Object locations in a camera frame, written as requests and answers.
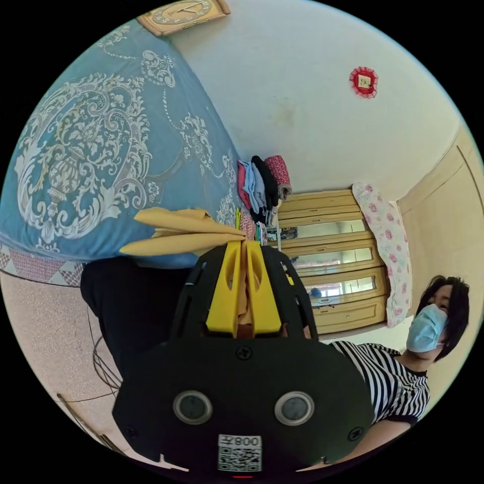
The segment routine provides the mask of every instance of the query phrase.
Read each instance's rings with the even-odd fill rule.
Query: clock face
[[[212,2],[202,0],[187,0],[167,5],[153,13],[153,21],[157,24],[176,25],[203,18],[212,9]]]

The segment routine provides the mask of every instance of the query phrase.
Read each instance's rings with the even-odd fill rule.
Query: pink rose pattern
[[[378,253],[387,266],[391,284],[387,324],[392,328],[405,319],[410,309],[408,294],[412,289],[408,239],[398,209],[385,201],[374,186],[356,183],[352,191],[375,236]]]

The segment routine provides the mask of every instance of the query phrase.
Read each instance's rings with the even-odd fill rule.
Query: red wall ornament
[[[354,69],[349,75],[349,84],[358,96],[371,99],[377,95],[378,76],[368,67]]]

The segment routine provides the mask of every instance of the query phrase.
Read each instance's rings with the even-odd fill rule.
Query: wall clock
[[[152,10],[137,20],[153,35],[163,37],[229,14],[225,0],[181,0]]]

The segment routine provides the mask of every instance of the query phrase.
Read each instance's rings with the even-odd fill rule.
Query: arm
[[[362,441],[357,445],[355,450],[346,457],[333,462],[332,464],[316,464],[312,467],[307,467],[301,470],[313,470],[319,469],[321,467],[328,467],[330,465],[339,464],[341,462],[346,462],[348,460],[359,457],[367,452],[381,447],[388,442],[396,439],[398,436],[406,432],[410,428],[410,424],[406,422],[395,422],[391,420],[382,420],[375,425],[371,426],[366,435],[363,437]]]

